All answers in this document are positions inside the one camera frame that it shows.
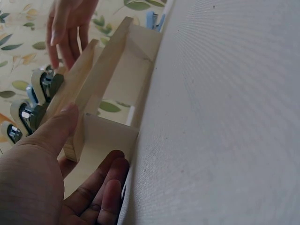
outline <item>knuckle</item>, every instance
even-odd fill
[[[100,212],[101,210],[101,205],[100,204],[97,204],[95,202],[92,202],[89,206],[89,208],[93,211],[96,211],[96,212]]]
[[[87,201],[91,201],[95,195],[91,190],[85,187],[79,187],[75,192],[79,194],[82,198],[86,199]]]

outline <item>wooden board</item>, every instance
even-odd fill
[[[98,99],[102,99],[107,85],[114,73],[114,70],[120,60],[120,57],[124,51],[129,26],[133,19],[126,17],[114,35],[111,37],[107,46],[100,54],[97,62],[90,70],[86,80],[79,90],[79,94],[72,99],[79,108],[79,120],[75,134],[68,138],[65,144],[64,151],[66,157],[73,160],[79,161],[80,155],[84,146],[84,128],[83,128],[83,115],[85,107],[95,93],[96,88],[98,89]]]

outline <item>fingernail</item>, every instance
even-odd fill
[[[76,107],[76,105],[74,103],[70,103],[68,104],[67,106],[63,107],[61,112],[64,112],[64,111],[71,111],[73,110],[74,108]]]
[[[56,38],[56,32],[53,31],[53,32],[52,32],[52,36],[51,36],[51,42],[50,42],[51,46],[54,46],[55,38]]]

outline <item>wooden frame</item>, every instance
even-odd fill
[[[126,17],[104,49],[92,40],[49,104],[41,124],[68,103],[79,108],[76,131],[64,146],[68,159],[78,162],[86,148],[121,149],[127,158],[138,135],[147,87],[162,34],[132,24]],[[102,98],[132,106],[131,124],[96,116]]]

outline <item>floral wallpaper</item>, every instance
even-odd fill
[[[48,10],[52,0],[0,0],[0,124],[12,121],[10,105],[28,100],[26,87],[32,70],[49,64],[45,46]],[[98,39],[104,47],[125,16],[145,26],[146,13],[161,15],[166,0],[99,0],[90,23],[89,39]],[[98,115],[125,123],[130,106],[104,99]],[[0,133],[0,153],[10,145]]]

